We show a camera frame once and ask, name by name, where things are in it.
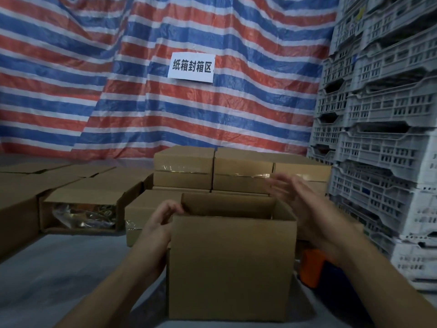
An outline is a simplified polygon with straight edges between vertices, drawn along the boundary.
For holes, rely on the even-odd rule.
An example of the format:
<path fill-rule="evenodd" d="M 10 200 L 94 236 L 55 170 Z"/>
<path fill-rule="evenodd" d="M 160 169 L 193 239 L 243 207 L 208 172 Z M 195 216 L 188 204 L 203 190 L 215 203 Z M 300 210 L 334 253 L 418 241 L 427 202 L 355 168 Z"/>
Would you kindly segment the person's left hand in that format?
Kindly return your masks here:
<path fill-rule="evenodd" d="M 166 263 L 167 247 L 171 241 L 171 222 L 153 223 L 152 214 L 132 248 L 141 271 L 159 277 Z"/>

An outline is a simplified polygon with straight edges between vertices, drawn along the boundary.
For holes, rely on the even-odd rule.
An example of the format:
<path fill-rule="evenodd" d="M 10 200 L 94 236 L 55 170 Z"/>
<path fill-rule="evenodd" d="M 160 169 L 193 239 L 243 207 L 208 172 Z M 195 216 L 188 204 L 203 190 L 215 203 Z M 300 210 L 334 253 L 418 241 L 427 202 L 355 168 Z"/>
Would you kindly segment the person's right hand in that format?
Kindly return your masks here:
<path fill-rule="evenodd" d="M 363 260 L 368 255 L 369 243 L 363 233 L 320 193 L 313 190 L 312 210 L 292 211 L 299 230 L 315 247 L 336 259 L 340 266 L 358 258 Z"/>

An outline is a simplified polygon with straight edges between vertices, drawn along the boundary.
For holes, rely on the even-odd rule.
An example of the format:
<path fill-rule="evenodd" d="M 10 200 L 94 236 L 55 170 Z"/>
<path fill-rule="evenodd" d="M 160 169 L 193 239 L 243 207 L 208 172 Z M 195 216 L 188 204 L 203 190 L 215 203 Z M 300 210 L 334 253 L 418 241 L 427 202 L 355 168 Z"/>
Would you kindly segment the red blue striped tarpaulin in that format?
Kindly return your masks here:
<path fill-rule="evenodd" d="M 306 155 L 339 0 L 0 0 L 0 152 Z M 213 83 L 167 77 L 216 55 Z"/>

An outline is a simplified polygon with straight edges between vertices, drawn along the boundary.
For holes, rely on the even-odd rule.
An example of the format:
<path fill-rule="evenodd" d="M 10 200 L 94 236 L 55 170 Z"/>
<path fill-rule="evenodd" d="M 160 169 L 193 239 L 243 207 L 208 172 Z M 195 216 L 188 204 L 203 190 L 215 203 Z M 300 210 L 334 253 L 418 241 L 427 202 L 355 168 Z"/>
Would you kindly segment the white paper sign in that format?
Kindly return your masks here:
<path fill-rule="evenodd" d="M 198 52 L 173 52 L 167 77 L 213 83 L 216 55 Z"/>

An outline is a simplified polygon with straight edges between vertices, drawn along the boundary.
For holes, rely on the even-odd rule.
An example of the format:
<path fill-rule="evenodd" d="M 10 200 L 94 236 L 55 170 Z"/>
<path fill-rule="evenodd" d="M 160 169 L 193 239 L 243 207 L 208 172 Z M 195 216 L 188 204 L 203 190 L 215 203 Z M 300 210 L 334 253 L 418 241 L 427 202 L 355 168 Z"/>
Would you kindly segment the clear bags of metal hardware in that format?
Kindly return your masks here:
<path fill-rule="evenodd" d="M 57 203 L 53 205 L 52 215 L 70 229 L 109 230 L 117 220 L 115 205 Z"/>

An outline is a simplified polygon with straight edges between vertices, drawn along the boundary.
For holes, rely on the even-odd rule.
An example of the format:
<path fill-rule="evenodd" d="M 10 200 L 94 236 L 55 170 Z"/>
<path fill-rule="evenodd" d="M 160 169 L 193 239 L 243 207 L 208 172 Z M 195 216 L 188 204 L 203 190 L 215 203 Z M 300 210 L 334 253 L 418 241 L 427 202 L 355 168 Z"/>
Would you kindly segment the cardboard box holding bagged hardware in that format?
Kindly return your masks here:
<path fill-rule="evenodd" d="M 54 190 L 39 204 L 42 233 L 95 235 L 120 233 L 125 229 L 124 211 L 146 189 L 153 185 L 153 170 L 135 167 L 117 167 L 94 177 L 83 178 Z M 117 220 L 114 228 L 70 229 L 52 215 L 57 203 L 115 205 Z"/>

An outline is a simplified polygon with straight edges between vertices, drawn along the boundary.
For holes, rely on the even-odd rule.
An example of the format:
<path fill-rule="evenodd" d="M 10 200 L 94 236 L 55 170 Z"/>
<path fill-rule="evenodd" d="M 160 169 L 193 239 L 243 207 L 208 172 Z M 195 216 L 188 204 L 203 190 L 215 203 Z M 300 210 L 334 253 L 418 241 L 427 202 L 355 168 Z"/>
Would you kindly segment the large brown flapped cardboard box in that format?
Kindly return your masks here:
<path fill-rule="evenodd" d="M 0 166 L 0 263 L 40 235 L 40 201 L 79 180 L 71 163 L 21 162 Z"/>

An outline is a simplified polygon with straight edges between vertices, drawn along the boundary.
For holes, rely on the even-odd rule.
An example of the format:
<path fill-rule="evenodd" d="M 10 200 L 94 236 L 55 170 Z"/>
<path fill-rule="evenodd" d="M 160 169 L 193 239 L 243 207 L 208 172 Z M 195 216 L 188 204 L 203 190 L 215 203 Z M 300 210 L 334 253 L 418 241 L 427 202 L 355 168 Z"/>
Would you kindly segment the person's right forearm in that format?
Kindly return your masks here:
<path fill-rule="evenodd" d="M 376 328 L 437 328 L 437 309 L 363 234 L 345 223 L 326 238 Z"/>

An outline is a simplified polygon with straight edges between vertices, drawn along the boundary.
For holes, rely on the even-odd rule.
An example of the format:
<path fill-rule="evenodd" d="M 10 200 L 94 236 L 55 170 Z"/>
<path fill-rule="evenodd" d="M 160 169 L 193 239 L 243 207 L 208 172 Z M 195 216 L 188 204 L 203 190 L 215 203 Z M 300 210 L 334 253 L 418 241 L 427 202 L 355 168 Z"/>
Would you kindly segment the stack of white plastic crates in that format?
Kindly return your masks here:
<path fill-rule="evenodd" d="M 327 196 L 437 292 L 437 0 L 340 0 L 314 117 Z"/>

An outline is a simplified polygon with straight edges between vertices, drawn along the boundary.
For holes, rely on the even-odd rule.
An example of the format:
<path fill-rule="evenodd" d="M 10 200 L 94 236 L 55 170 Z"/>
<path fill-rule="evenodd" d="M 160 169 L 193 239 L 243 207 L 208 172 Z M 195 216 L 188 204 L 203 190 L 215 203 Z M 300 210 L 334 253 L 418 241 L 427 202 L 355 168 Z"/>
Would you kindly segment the person's left forearm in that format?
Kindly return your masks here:
<path fill-rule="evenodd" d="M 131 251 L 54 328 L 122 328 L 135 303 L 163 272 L 166 251 Z"/>

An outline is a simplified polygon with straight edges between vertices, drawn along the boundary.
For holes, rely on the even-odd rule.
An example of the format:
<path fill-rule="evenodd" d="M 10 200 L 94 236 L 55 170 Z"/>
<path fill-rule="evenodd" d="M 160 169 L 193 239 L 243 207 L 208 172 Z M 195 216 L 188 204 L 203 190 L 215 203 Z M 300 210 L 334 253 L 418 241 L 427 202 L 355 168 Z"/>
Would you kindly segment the orange tape dispenser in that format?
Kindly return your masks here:
<path fill-rule="evenodd" d="M 298 277 L 305 287 L 316 293 L 333 290 L 343 285 L 342 270 L 338 261 L 318 249 L 302 253 Z"/>

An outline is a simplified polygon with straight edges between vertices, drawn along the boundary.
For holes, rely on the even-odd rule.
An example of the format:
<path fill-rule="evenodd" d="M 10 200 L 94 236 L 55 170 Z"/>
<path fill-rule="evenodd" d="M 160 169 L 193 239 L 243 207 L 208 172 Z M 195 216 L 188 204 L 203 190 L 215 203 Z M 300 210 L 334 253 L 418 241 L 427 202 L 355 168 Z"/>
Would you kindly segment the stack of sealed cardboard boxes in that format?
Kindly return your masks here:
<path fill-rule="evenodd" d="M 265 179 L 275 172 L 301 176 L 325 195 L 331 166 L 295 154 L 174 146 L 154 155 L 153 187 L 125 208 L 126 242 L 132 247 L 157 206 L 183 194 L 268 197 Z"/>

